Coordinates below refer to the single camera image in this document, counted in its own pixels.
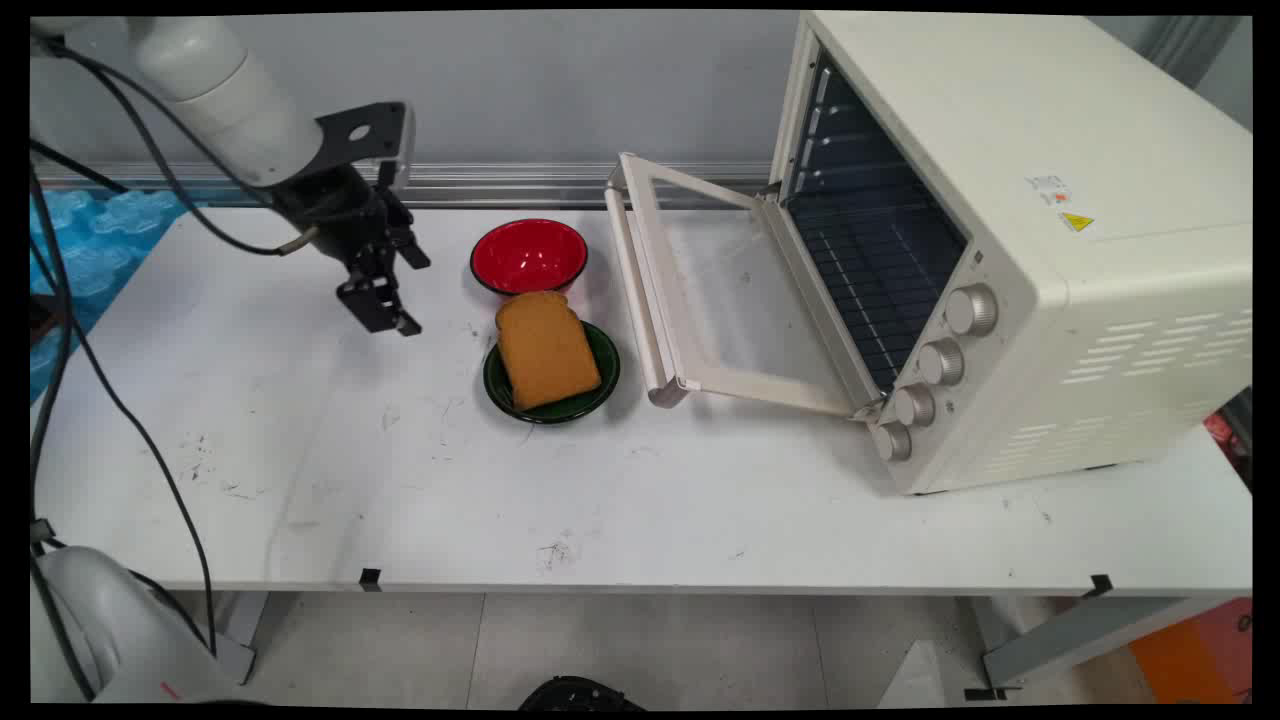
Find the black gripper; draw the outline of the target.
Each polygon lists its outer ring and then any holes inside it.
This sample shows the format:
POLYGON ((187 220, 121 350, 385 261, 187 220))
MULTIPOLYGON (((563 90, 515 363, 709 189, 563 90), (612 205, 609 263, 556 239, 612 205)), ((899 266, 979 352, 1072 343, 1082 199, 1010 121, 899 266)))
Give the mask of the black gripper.
POLYGON ((310 245, 348 269, 335 296, 364 329, 422 332, 401 301, 394 265, 397 252, 413 269, 431 261, 412 229, 412 213, 381 177, 371 184, 352 165, 296 177, 271 187, 271 208, 297 231, 315 229, 310 245))

